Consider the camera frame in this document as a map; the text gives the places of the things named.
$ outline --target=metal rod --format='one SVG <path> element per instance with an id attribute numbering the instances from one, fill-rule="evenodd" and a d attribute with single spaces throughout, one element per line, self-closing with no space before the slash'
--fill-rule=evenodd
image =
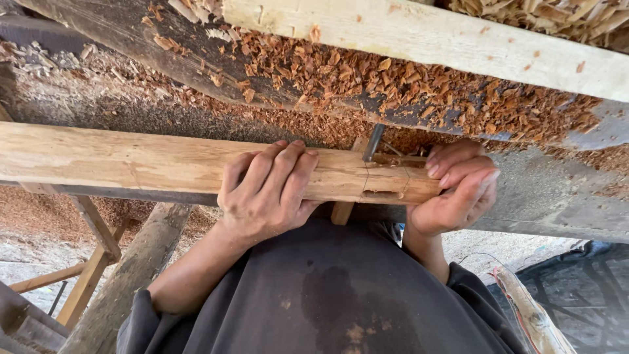
<path id="1" fill-rule="evenodd" d="M 374 152 L 376 152 L 376 147 L 378 147 L 378 143 L 382 138 L 382 133 L 384 133 L 384 124 L 377 123 L 374 126 L 374 131 L 371 132 L 371 136 L 369 137 L 369 142 L 367 143 L 367 148 L 362 155 L 362 160 L 366 163 L 370 163 L 372 157 L 374 157 Z"/>
<path id="2" fill-rule="evenodd" d="M 52 307 L 50 308 L 50 311 L 48 311 L 48 316 L 52 316 L 52 313 L 55 312 L 55 307 L 57 306 L 57 302 L 59 302 L 59 299 L 61 299 L 61 294 L 64 293 L 64 289 L 66 285 L 68 285 L 68 282 L 64 280 L 63 284 L 61 284 L 61 289 L 59 289 L 59 293 L 57 294 L 57 298 L 55 299 L 55 302 L 52 303 Z"/>
<path id="3" fill-rule="evenodd" d="M 382 143 L 384 144 L 384 146 L 388 147 L 389 149 L 391 149 L 393 152 L 395 152 L 396 154 L 400 155 L 400 156 L 404 156 L 403 153 L 401 153 L 399 150 L 397 150 L 395 147 L 393 147 L 391 144 L 389 144 L 386 141 L 382 141 Z"/>

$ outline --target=hand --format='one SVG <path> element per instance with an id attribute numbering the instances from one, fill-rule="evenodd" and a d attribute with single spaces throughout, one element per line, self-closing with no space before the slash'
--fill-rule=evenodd
<path id="1" fill-rule="evenodd" d="M 318 161 L 318 153 L 306 151 L 301 140 L 290 145 L 281 140 L 234 158 L 223 172 L 218 205 L 224 215 L 217 225 L 244 248 L 302 226 L 323 203 L 302 200 Z"/>
<path id="2" fill-rule="evenodd" d="M 496 178 L 500 170 L 477 142 L 462 139 L 435 146 L 426 168 L 430 178 L 441 180 L 439 185 L 446 192 L 424 204 L 406 208 L 406 223 L 413 234 L 432 237 L 464 229 L 496 201 Z"/>

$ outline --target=dark t-shirt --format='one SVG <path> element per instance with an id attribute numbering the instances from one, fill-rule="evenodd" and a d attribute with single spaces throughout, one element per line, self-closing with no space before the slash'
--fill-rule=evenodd
<path id="1" fill-rule="evenodd" d="M 118 353 L 524 353 L 483 283 L 441 284 L 383 224 L 309 220 L 229 270 L 197 314 L 156 314 L 139 291 Z"/>

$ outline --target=forearm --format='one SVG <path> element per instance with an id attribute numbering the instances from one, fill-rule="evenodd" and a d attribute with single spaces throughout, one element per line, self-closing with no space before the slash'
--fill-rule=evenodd
<path id="1" fill-rule="evenodd" d="M 148 286 L 158 312 L 186 314 L 197 311 L 218 282 L 246 252 L 221 220 L 182 258 Z"/>
<path id="2" fill-rule="evenodd" d="M 448 282 L 450 266 L 443 255 L 441 235 L 420 235 L 415 228 L 407 226 L 402 238 L 402 249 L 440 282 L 443 284 Z"/>

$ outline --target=fingernail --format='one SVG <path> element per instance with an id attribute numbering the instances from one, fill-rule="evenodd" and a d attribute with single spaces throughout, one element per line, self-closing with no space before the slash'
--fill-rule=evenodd
<path id="1" fill-rule="evenodd" d="M 439 169 L 439 165 L 434 165 L 432 166 L 429 170 L 428 170 L 428 177 L 432 177 L 435 173 L 437 173 L 437 170 Z"/>
<path id="2" fill-rule="evenodd" d="M 496 178 L 498 178 L 498 176 L 500 175 L 502 171 L 500 171 L 499 169 L 493 171 L 492 173 L 488 174 L 487 176 L 485 176 L 485 178 L 483 178 L 482 182 L 483 184 L 490 184 L 493 181 L 496 180 Z"/>
<path id="3" fill-rule="evenodd" d="M 443 186 L 445 186 L 446 182 L 448 181 L 448 178 L 450 178 L 450 174 L 446 173 L 441 181 L 439 181 L 439 187 L 443 188 Z"/>

